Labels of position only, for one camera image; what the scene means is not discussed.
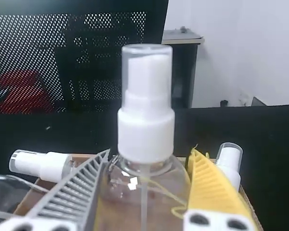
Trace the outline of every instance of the red cushion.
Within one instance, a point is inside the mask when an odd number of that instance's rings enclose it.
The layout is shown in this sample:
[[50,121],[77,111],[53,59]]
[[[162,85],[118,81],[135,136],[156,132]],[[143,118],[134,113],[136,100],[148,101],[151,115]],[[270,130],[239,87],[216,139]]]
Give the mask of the red cushion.
[[0,88],[33,86],[37,82],[37,71],[17,70],[0,75]]
[[5,114],[49,113],[53,105],[47,92],[35,86],[13,87],[4,101],[0,102],[0,112]]

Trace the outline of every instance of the black table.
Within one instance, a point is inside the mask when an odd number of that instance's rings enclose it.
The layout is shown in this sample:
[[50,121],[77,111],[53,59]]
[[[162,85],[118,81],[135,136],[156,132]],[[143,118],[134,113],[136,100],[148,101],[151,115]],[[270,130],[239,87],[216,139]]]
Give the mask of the black table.
[[[289,106],[176,111],[175,155],[216,156],[222,142],[243,150],[242,185],[264,230],[289,231]],[[117,114],[0,115],[0,174],[15,149],[96,153],[116,147]]]

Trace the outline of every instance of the gray countertop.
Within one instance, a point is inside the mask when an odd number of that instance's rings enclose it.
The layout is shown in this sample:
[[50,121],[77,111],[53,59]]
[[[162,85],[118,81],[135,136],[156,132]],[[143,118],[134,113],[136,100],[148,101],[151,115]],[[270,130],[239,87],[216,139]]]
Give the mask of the gray countertop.
[[204,38],[190,29],[164,30],[162,44],[201,44]]

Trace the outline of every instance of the mounting hole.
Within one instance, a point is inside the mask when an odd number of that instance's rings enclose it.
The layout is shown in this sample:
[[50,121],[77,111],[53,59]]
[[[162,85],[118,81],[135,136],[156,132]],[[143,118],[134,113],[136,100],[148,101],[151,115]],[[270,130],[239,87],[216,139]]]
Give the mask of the mounting hole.
[[209,225],[209,220],[200,214],[194,214],[190,217],[189,221],[197,225]]
[[228,225],[228,227],[230,227],[232,229],[247,230],[246,225],[244,223],[242,223],[241,221],[239,221],[239,220],[235,220],[235,219],[229,220],[227,222],[227,225]]
[[32,231],[32,225],[30,224],[24,224],[21,226],[18,226],[14,231]]
[[69,231],[69,228],[60,226],[60,227],[54,228],[52,231]]

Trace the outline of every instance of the clear plastic bottle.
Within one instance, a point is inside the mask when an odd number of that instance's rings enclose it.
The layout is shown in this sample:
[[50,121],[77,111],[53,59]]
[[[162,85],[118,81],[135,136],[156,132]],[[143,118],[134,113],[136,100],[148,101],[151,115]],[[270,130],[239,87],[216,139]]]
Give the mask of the clear plastic bottle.
[[118,152],[105,168],[95,231],[179,231],[190,190],[184,166],[172,155],[172,48],[122,48],[122,107]]

